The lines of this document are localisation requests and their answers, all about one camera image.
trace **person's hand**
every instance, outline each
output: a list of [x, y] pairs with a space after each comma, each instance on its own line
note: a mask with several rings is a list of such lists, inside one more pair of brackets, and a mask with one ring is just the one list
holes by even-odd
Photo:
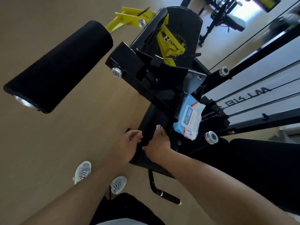
[[143, 138], [142, 131], [130, 130], [122, 135], [111, 148], [111, 156], [128, 163], [137, 150], [137, 143]]
[[171, 149], [170, 139], [162, 127], [155, 130], [152, 140], [147, 146], [142, 147], [147, 157], [157, 164], [163, 160], [164, 155]]

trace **beige floor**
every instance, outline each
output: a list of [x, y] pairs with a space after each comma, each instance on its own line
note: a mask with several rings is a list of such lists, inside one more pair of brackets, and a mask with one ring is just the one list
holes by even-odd
[[[0, 85], [89, 20], [107, 24], [122, 6], [158, 10], [181, 1], [0, 0]], [[114, 44], [130, 43], [139, 32], [134, 27], [122, 28], [113, 35]], [[80, 162], [101, 161], [117, 136], [128, 127], [138, 127], [149, 102], [125, 81], [114, 78], [105, 60], [48, 115], [0, 93], [1, 224], [19, 224], [54, 200], [73, 185]], [[166, 224], [212, 223], [176, 180], [155, 174], [156, 185], [180, 197], [182, 206], [151, 192], [146, 169], [128, 165], [123, 174], [128, 177], [125, 191]]]

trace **blue wet wipes package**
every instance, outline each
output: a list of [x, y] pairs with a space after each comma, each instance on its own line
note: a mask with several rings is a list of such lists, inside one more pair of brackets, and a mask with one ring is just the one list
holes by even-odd
[[188, 95], [182, 103], [178, 122], [173, 124], [174, 130], [188, 139], [196, 139], [204, 108], [205, 105]]

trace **forearm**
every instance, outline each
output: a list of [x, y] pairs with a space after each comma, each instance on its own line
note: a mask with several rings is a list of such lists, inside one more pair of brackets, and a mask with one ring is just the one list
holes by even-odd
[[111, 181], [124, 162], [110, 157], [62, 196], [22, 225], [88, 225]]
[[240, 181], [173, 150], [159, 162], [217, 224], [298, 224]]

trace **person's arm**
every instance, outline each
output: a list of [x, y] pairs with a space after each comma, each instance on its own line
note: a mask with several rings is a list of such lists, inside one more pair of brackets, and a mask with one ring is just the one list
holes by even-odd
[[162, 128], [155, 131], [153, 139], [143, 149], [150, 160], [168, 170], [193, 195], [216, 224], [299, 225], [240, 181], [172, 150]]
[[117, 173], [133, 158], [142, 137], [138, 130], [124, 134], [98, 168], [21, 225], [88, 225]]

